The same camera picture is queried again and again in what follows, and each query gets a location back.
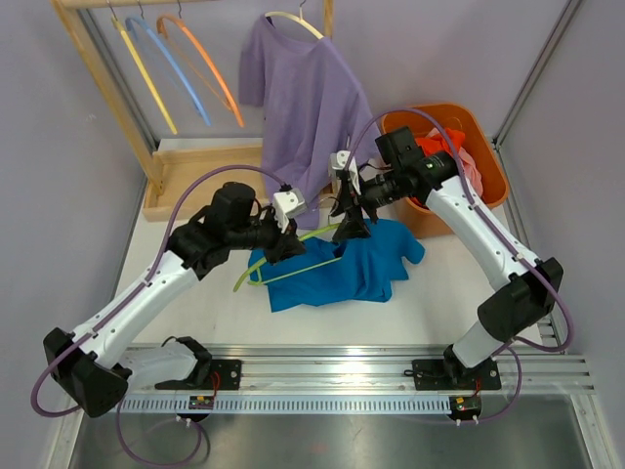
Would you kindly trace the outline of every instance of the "gray floor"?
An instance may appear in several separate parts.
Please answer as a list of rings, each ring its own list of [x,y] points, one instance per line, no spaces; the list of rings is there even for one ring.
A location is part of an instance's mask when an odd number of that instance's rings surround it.
[[[485,413],[501,401],[487,403]],[[164,415],[122,415],[133,450],[155,462],[185,457],[195,439],[181,424],[145,434]],[[203,422],[211,469],[590,468],[570,402],[523,398],[503,419],[478,427],[433,424],[442,417],[388,415],[211,415]],[[114,419],[85,420],[71,469],[143,467],[117,443]]]

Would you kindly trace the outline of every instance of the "green hanger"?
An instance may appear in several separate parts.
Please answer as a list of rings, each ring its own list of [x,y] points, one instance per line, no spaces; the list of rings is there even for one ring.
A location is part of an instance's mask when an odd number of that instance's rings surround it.
[[[313,230],[309,233],[306,233],[300,236],[299,240],[306,241],[307,239],[311,237],[315,237],[317,235],[322,235],[324,233],[331,232],[332,230],[336,230],[337,228],[339,228],[339,225],[340,225],[339,223],[335,223],[333,225],[328,225],[327,227],[324,227],[324,228],[319,228],[318,230]],[[245,281],[246,278],[250,277],[255,272],[256,272],[256,275],[258,276],[258,280],[249,280],[248,284],[253,285],[253,286],[261,286],[261,285],[267,285],[268,283],[271,283],[272,281],[282,280],[284,278],[296,276],[297,274],[301,274],[306,271],[311,271],[312,269],[316,269],[318,267],[327,266],[328,264],[332,264],[333,262],[340,261],[340,260],[341,258],[337,257],[336,259],[330,259],[329,261],[324,261],[319,264],[315,264],[314,266],[309,266],[309,267],[300,269],[299,271],[292,272],[290,274],[285,274],[283,276],[270,278],[269,280],[263,281],[263,279],[261,278],[261,267],[267,263],[267,259],[263,257],[259,259],[258,261],[256,261],[252,266],[250,266],[250,268],[247,271],[245,271],[243,275],[241,275],[241,277],[238,278],[238,280],[236,281],[236,285],[234,286],[234,289],[232,291],[236,293],[238,289],[241,287],[241,285],[243,284],[243,281]]]

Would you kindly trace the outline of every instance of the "purple shirt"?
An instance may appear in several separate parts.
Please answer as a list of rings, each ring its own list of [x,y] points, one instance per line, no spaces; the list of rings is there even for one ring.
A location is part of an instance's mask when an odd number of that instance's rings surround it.
[[[360,82],[324,37],[302,42],[284,36],[260,17],[243,46],[239,100],[265,107],[262,166],[302,191],[309,212],[299,228],[319,225],[318,195],[330,182],[330,153],[347,148],[371,118]],[[358,164],[378,154],[373,125],[356,154]],[[267,194],[278,184],[265,178]]]

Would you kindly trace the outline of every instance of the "beige hanger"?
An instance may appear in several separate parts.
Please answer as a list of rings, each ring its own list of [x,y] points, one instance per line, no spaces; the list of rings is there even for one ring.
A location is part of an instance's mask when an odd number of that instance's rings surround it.
[[[297,24],[300,24],[303,27],[305,27],[317,39],[321,39],[323,37],[323,34],[321,34],[312,24],[310,24],[309,22],[304,20],[304,12],[303,12],[302,7],[304,7],[304,4],[306,3],[306,1],[307,0],[304,0],[302,3],[300,3],[300,16],[299,17],[296,17],[292,13],[269,12],[269,13],[265,13],[265,18],[269,18],[269,17],[285,17],[285,18],[288,18],[289,20],[294,21]]]

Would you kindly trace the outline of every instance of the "orange basket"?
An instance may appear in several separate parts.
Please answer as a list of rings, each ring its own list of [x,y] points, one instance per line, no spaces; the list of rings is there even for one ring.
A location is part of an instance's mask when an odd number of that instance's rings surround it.
[[[463,148],[473,157],[481,173],[483,194],[481,199],[489,208],[501,205],[508,197],[510,187],[501,166],[486,139],[475,116],[464,107],[451,103],[413,106],[436,119],[443,127],[461,130],[466,139]],[[433,129],[432,123],[412,112],[394,112],[382,119],[382,132],[387,133],[408,126],[415,139],[425,137]],[[397,216],[415,237],[449,235],[451,229],[434,213],[420,207],[409,198],[396,202]]]

